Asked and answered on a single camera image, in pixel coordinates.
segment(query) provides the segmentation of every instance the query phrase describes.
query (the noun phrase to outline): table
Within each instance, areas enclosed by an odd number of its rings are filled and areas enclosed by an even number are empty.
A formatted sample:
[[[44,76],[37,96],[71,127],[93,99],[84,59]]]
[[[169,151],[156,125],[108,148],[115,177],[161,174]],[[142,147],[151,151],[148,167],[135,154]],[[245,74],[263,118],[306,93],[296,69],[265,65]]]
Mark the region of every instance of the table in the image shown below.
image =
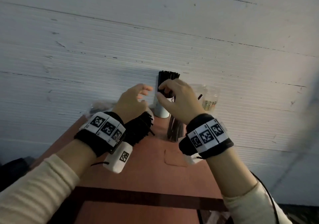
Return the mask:
[[[35,161],[33,167],[69,143],[85,122],[84,116],[79,118]],[[137,205],[143,209],[140,210],[141,213],[147,212],[145,208],[157,206],[157,211],[162,215],[165,213],[165,207],[176,208],[181,212],[181,217],[188,216],[181,208],[193,211],[226,211],[220,190],[207,163],[201,161],[186,167],[178,144],[165,140],[167,126],[168,118],[155,117],[152,126],[155,136],[147,136],[133,147],[133,152],[121,173],[112,173],[102,165],[91,166],[54,215],[54,223],[58,222],[59,216],[65,218],[65,214],[70,212],[74,213],[70,217],[70,222],[74,222],[77,215],[82,216],[80,219],[83,221],[83,212],[86,212],[84,209],[89,210],[96,206],[93,208],[96,211],[97,206],[101,205],[97,202],[104,203],[104,207],[99,206],[101,212],[106,206],[113,209],[115,203],[124,204],[127,211],[132,209],[129,205]],[[103,161],[105,157],[106,154],[99,157],[97,162]]]

